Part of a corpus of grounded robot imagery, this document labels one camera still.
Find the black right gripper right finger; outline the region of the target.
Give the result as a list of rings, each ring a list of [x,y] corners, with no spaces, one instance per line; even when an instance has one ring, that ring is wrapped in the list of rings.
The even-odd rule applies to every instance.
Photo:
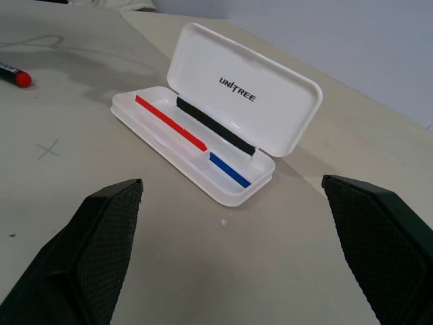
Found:
[[[344,258],[381,325],[433,325],[433,229],[397,194],[324,175]]]

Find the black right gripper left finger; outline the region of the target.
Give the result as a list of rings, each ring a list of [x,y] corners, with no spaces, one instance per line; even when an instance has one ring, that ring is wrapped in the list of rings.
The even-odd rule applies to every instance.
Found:
[[[110,325],[142,194],[130,179],[86,197],[0,303],[0,325]]]

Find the white Unitree pencil case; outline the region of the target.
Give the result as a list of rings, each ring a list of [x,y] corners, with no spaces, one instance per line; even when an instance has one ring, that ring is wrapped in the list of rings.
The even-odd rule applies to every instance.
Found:
[[[321,105],[316,82],[199,24],[167,74],[112,99],[112,113],[213,200],[237,207],[267,184]]]

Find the white crumpled cloth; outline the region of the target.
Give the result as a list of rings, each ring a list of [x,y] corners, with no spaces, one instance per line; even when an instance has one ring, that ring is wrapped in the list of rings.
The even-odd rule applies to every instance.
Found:
[[[152,0],[67,0],[68,5],[100,7],[116,11],[156,12]]]

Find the red-capped black marker pen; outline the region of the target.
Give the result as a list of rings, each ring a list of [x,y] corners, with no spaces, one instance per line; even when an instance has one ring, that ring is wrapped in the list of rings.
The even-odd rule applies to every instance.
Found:
[[[0,79],[23,88],[32,85],[32,78],[27,72],[2,62],[0,62]]]

